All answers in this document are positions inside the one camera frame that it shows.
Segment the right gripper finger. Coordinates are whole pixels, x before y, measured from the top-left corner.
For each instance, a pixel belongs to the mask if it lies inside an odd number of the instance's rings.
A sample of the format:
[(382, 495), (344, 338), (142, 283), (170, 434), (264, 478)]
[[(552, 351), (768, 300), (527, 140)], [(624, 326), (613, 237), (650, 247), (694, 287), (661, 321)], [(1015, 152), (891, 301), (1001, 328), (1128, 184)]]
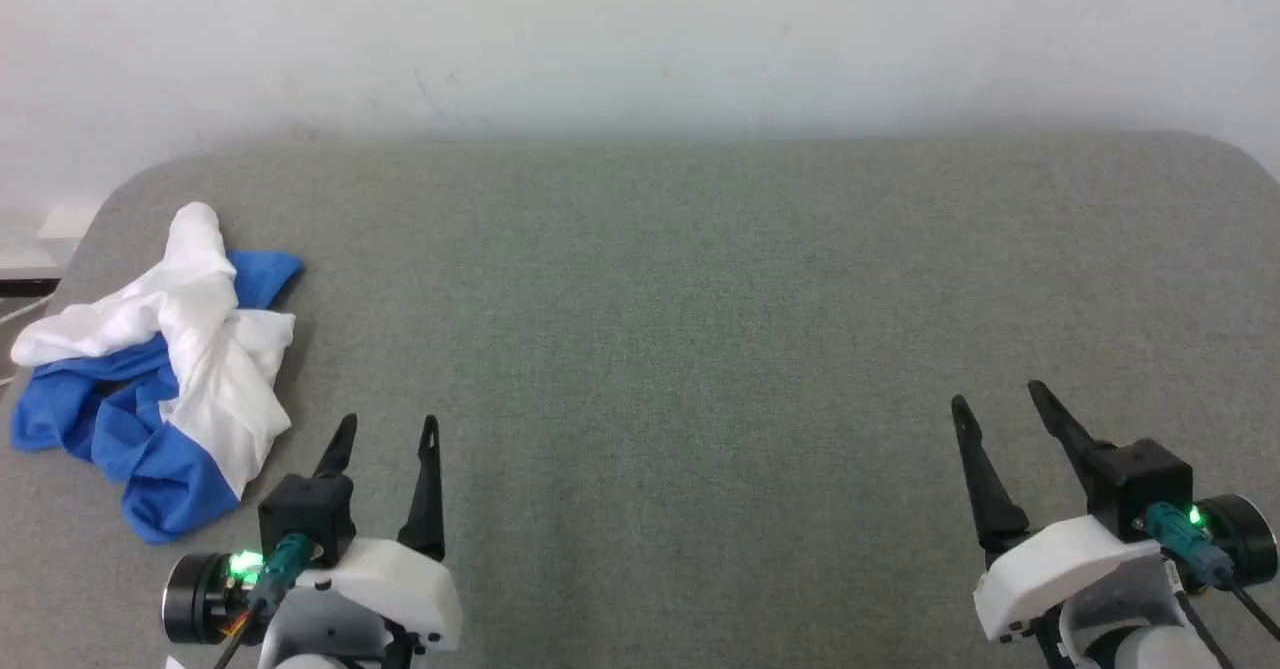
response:
[(977, 541), (986, 556), (1002, 556), (1030, 537), (1030, 522), (992, 466), (965, 397), (952, 397), (950, 405)]
[(1096, 500), (1098, 496), (1096, 486), (1098, 473), (1093, 467), (1091, 455), (1096, 454), (1096, 452), (1110, 452), (1115, 449), (1115, 445), (1110, 441), (1096, 440), (1074, 418), (1074, 414), (1062, 405), (1061, 400), (1057, 399), (1046, 382), (1039, 381), (1039, 379), (1030, 379), (1027, 382), (1027, 388), (1044, 429), (1062, 446), (1062, 452), (1085, 492), (1085, 499)]

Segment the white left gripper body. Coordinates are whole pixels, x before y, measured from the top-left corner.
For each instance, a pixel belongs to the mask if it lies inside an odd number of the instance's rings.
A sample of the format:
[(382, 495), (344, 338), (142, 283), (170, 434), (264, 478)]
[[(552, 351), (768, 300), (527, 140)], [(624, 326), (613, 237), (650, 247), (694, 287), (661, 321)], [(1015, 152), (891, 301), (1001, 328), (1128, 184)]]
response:
[(300, 577), (305, 638), (326, 649), (380, 649), (389, 623), (429, 651), (456, 651), (465, 615), (451, 572), (402, 542), (356, 539), (335, 567)]

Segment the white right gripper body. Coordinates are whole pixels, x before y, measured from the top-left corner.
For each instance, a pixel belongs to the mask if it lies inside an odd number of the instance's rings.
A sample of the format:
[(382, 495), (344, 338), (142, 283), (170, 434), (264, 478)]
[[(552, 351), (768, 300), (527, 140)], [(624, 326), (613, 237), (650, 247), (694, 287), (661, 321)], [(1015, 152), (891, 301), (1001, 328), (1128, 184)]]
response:
[(1071, 604), (1083, 626), (1160, 613), (1171, 590), (1158, 542), (1124, 542), (1093, 517), (1056, 522), (995, 559), (973, 592), (988, 641)]

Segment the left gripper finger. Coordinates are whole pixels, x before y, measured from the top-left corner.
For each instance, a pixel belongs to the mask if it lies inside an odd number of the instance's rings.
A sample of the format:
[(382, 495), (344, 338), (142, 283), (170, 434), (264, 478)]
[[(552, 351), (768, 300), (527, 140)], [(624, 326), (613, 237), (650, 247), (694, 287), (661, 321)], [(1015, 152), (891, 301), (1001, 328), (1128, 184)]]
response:
[(325, 446), (323, 455), (320, 455), (320, 460), (314, 469), (315, 478), (344, 475), (346, 468), (349, 466), (357, 429), (358, 414), (344, 414), (328, 446)]
[(419, 475), (404, 524), (397, 541), (434, 562), (445, 559), (445, 528), (442, 492), (439, 422), (434, 414), (424, 420), (417, 450)]

